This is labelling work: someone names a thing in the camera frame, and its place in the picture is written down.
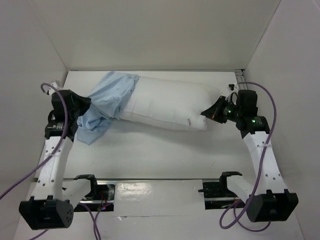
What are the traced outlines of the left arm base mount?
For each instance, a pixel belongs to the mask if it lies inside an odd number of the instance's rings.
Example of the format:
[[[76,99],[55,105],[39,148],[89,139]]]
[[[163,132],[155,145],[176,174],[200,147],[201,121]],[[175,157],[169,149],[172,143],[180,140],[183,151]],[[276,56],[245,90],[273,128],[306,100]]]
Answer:
[[[75,207],[74,212],[87,212],[86,205],[93,213],[113,212],[116,193],[116,181],[98,180],[96,193],[93,196],[84,196]]]

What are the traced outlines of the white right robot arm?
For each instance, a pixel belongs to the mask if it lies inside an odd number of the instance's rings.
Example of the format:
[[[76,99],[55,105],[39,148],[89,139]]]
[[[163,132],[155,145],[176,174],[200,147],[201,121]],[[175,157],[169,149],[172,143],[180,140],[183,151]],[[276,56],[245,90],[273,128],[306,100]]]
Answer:
[[[225,171],[218,190],[223,196],[234,193],[244,203],[244,212],[253,222],[286,221],[299,199],[290,192],[278,168],[271,144],[273,129],[267,119],[258,115],[258,95],[253,90],[239,90],[236,102],[231,96],[220,96],[201,115],[217,123],[234,122],[250,153],[256,180],[251,185],[237,171]]]

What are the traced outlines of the white pillow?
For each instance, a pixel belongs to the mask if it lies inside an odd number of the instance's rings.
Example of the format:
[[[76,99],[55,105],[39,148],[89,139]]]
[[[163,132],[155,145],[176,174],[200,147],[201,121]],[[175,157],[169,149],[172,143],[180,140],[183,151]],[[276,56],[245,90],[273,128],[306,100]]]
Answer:
[[[206,131],[201,113],[220,95],[219,88],[207,84],[141,76],[119,118],[168,130]]]

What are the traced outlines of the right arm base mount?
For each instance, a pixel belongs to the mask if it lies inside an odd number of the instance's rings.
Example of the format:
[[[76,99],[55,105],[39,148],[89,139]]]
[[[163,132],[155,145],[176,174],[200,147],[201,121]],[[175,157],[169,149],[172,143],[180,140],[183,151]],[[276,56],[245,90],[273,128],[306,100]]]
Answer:
[[[203,194],[206,210],[226,209],[240,200],[233,192],[223,189],[218,179],[203,180],[198,192]]]

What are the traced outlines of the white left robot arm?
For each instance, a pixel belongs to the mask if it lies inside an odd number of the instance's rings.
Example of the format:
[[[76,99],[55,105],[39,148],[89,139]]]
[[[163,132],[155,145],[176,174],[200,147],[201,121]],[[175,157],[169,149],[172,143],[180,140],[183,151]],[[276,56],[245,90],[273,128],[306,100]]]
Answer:
[[[18,209],[32,230],[68,228],[82,198],[92,200],[99,193],[99,187],[89,182],[87,175],[78,175],[69,187],[63,187],[68,156],[78,130],[77,120],[89,109],[91,99],[71,90],[59,90],[51,95],[51,103],[38,181],[29,200],[21,201]]]

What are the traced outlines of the light blue pillowcase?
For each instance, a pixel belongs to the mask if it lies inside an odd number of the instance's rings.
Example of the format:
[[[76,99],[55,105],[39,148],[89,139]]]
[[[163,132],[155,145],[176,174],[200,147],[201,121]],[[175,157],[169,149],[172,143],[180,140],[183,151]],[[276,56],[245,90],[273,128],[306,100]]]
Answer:
[[[78,141],[91,145],[110,128],[114,119],[119,119],[128,104],[140,76],[118,71],[106,73],[87,96],[89,109],[77,119]]]

